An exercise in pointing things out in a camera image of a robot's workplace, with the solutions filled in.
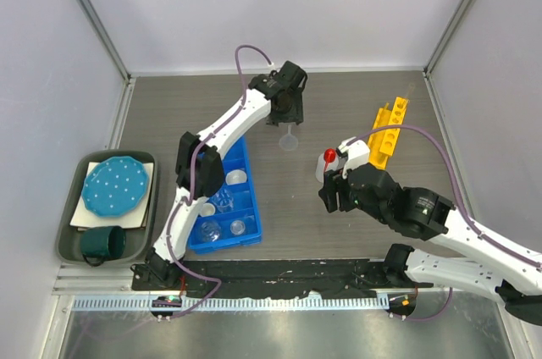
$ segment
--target blue plastic crate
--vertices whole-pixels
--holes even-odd
[[[251,165],[248,161],[245,138],[241,137],[231,148],[223,160],[224,173],[232,170],[244,170],[246,183],[226,185],[224,187],[233,193],[234,209],[227,213],[220,213],[217,209],[214,215],[198,217],[194,228],[188,238],[188,247],[195,253],[203,254],[211,251],[225,249],[234,246],[255,245],[262,242],[262,223],[257,210],[256,194],[252,183]],[[233,235],[230,231],[232,222],[240,219],[245,224],[243,235]],[[206,221],[216,221],[220,225],[220,239],[212,242],[203,242],[199,236],[199,230]]]

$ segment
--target green mug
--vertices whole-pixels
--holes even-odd
[[[80,249],[83,259],[90,266],[97,267],[106,260],[115,260],[122,256],[126,246],[126,233],[119,226],[90,228],[81,236]]]

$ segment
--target polka dot plate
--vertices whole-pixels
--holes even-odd
[[[85,207],[101,218],[121,217],[137,207],[149,185],[143,164],[132,157],[111,157],[86,177]]]

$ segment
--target white backdrop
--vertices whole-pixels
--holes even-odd
[[[75,0],[0,8],[0,356],[34,359],[69,184],[108,142],[122,80]]]
[[[541,28],[542,0],[475,0],[434,72],[476,218],[536,251]],[[542,356],[542,328],[527,328]]]
[[[303,67],[424,66],[459,1],[92,0],[131,72],[170,74],[233,69],[242,42]]]

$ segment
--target yellow plastic object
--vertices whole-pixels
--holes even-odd
[[[393,105],[393,109],[389,110],[389,103],[379,109],[374,120],[373,129],[388,124],[402,124],[407,113],[408,100],[397,97]],[[382,130],[378,133],[373,133],[368,140],[368,147],[371,150],[369,154],[369,162],[376,168],[384,170],[388,159],[393,156],[397,140],[399,139],[399,129]]]

